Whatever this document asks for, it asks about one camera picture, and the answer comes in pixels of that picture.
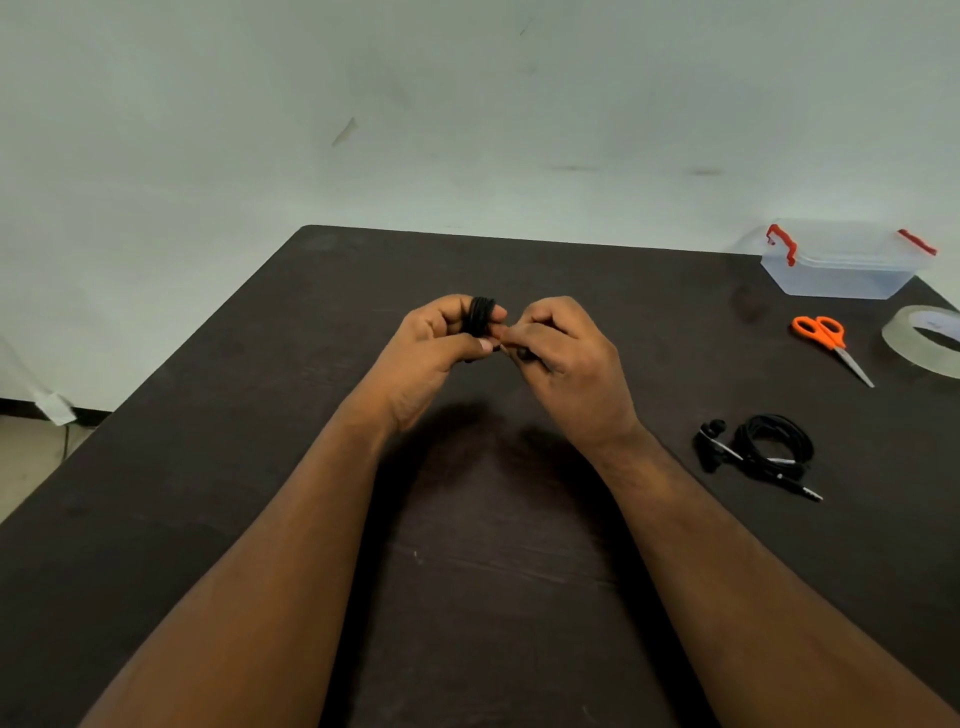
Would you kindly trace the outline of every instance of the earbud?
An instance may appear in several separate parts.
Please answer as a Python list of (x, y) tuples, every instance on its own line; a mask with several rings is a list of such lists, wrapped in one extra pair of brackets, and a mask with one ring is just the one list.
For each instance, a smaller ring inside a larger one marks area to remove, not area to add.
[(700, 457), (700, 465), (706, 473), (714, 473), (728, 455), (737, 460), (743, 460), (735, 451), (717, 440), (727, 431), (727, 423), (723, 420), (710, 420), (700, 425), (700, 430), (693, 436), (693, 447)]

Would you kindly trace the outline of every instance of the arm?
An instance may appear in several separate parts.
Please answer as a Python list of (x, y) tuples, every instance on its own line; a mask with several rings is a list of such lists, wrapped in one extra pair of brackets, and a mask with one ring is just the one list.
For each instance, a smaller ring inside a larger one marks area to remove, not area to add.
[[(576, 302), (532, 304), (502, 341), (611, 489), (724, 726), (960, 725), (643, 428), (616, 348)], [(540, 361), (520, 361), (518, 346)]]
[[(469, 302), (449, 296), (403, 320), (267, 508), (137, 650), (83, 728), (317, 725), (380, 452), (455, 362), (493, 351), (490, 339), (458, 333)], [(492, 317), (506, 316), (498, 307)]]

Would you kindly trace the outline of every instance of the black cable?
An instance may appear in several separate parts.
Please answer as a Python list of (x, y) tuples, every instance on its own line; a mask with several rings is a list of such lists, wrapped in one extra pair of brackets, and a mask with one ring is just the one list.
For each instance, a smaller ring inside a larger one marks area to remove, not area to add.
[(496, 308), (496, 301), (484, 296), (475, 296), (470, 301), (470, 308), (467, 312), (467, 318), (464, 319), (465, 333), (479, 338), (487, 333), (487, 324)]
[[(811, 500), (823, 500), (805, 488), (800, 480), (813, 459), (813, 443), (799, 425), (781, 415), (755, 415), (736, 429), (730, 446), (716, 438), (726, 423), (714, 420), (697, 433), (697, 451), (704, 470), (712, 473), (720, 463), (731, 463), (754, 480), (763, 480)], [(786, 446), (790, 458), (768, 457), (756, 446), (757, 440), (771, 440)]]

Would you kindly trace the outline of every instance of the dark brown table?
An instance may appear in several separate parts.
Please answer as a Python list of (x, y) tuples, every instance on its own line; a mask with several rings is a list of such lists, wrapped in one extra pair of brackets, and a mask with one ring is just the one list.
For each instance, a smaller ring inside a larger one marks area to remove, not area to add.
[[(0, 525), (0, 725), (71, 726), (282, 484), (409, 309), (584, 304), (643, 421), (760, 540), (960, 707), (960, 381), (881, 326), (944, 302), (783, 295), (756, 258), (311, 227), (299, 231)], [(788, 332), (847, 326), (870, 390)], [(799, 422), (823, 504), (690, 440)], [(323, 725), (709, 725), (601, 483), (505, 357), (458, 367), (376, 491)]]

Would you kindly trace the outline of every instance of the scissors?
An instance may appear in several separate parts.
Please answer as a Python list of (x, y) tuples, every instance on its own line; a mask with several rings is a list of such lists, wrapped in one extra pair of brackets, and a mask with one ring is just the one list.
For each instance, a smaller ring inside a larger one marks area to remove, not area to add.
[(863, 379), (868, 387), (874, 386), (870, 378), (853, 361), (853, 357), (847, 353), (847, 345), (843, 343), (844, 328), (839, 321), (834, 321), (827, 316), (817, 316), (815, 319), (811, 319), (809, 316), (798, 316), (793, 320), (792, 328), (801, 336), (813, 339), (818, 344), (823, 344), (830, 351), (835, 352), (844, 364), (853, 369), (854, 374)]

